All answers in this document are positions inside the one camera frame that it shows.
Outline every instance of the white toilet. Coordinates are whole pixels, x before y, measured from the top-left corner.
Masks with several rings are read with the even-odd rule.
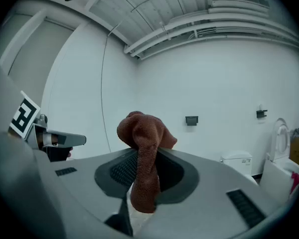
[[[252,158],[248,152],[236,150],[225,152],[221,156],[220,162],[234,168],[237,172],[243,174],[247,179],[258,185],[251,176]]]
[[[299,165],[289,159],[290,136],[286,121],[275,123],[272,134],[271,153],[267,153],[260,187],[279,203],[285,203],[291,196],[294,183],[292,172],[299,174]]]

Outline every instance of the toilet lid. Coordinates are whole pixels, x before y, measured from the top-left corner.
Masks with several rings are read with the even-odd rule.
[[[270,160],[289,156],[290,154],[290,137],[289,129],[287,127],[286,121],[279,118],[274,126],[272,134],[272,148],[270,154]]]

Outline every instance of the brown towel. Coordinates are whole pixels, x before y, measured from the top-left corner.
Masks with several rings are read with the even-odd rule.
[[[119,138],[138,149],[138,167],[131,192],[133,207],[142,213],[155,211],[154,199],[160,192],[155,158],[158,147],[172,149],[177,139],[163,122],[141,112],[130,113],[118,126]]]

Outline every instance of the ceiling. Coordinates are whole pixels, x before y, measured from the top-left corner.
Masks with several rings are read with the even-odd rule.
[[[149,47],[142,52],[137,54],[133,53],[134,49],[128,51],[133,56],[139,56],[141,58],[147,57],[151,49],[159,49],[157,47],[153,48],[155,45],[164,46],[164,50],[169,46],[168,43],[183,43],[192,38],[192,34],[196,31],[181,32],[180,29],[189,29],[192,25],[210,23],[211,20],[198,20],[193,22],[187,22],[185,24],[176,24],[173,28],[170,28],[168,31],[165,30],[165,27],[168,26],[171,22],[176,22],[182,20],[185,17],[191,17],[193,15],[203,15],[210,13],[208,11],[209,6],[207,0],[72,0],[65,2],[64,0],[51,0],[57,3],[66,5],[72,9],[79,11],[80,13],[85,14],[91,19],[97,21],[109,31],[113,30],[113,34],[118,36],[123,40],[127,45],[135,44],[136,42],[144,39],[139,45],[138,48]],[[267,0],[270,4],[270,10],[268,11],[267,17],[274,21],[278,22],[288,28],[293,28],[290,25],[290,20],[282,12],[282,7],[276,0]],[[226,27],[226,29],[237,28],[233,23],[233,27]],[[248,29],[255,28],[254,26],[247,26]],[[153,35],[153,32],[156,30],[163,29],[160,33]],[[173,38],[177,37],[177,40],[173,40],[168,35],[173,33],[181,33]]]

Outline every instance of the air conditioner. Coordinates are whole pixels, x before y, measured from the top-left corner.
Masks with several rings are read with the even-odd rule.
[[[208,6],[245,8],[267,13],[269,3],[266,0],[207,0]]]

